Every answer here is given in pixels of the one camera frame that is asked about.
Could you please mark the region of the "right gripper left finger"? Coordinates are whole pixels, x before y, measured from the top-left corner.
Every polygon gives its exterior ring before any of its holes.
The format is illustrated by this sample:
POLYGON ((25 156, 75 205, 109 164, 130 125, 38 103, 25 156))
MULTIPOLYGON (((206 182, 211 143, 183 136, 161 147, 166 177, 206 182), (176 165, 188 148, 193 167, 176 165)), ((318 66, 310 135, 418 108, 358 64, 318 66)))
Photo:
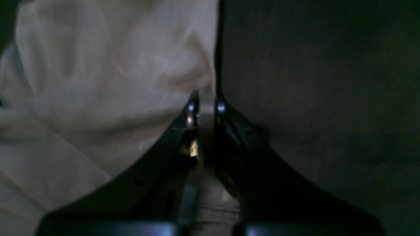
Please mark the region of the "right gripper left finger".
POLYGON ((45 216, 37 236, 178 236, 186 178, 195 165, 199 93, 129 169, 93 193, 45 216))

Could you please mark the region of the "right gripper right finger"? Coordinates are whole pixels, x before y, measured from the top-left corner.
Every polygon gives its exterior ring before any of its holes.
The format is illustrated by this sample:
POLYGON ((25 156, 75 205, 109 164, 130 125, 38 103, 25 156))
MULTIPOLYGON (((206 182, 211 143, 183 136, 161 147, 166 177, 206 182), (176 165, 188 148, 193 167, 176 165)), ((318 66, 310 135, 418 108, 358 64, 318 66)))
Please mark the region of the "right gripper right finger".
POLYGON ((224 101, 215 105, 215 167, 242 213, 235 236, 384 236, 379 220, 300 175, 224 101))

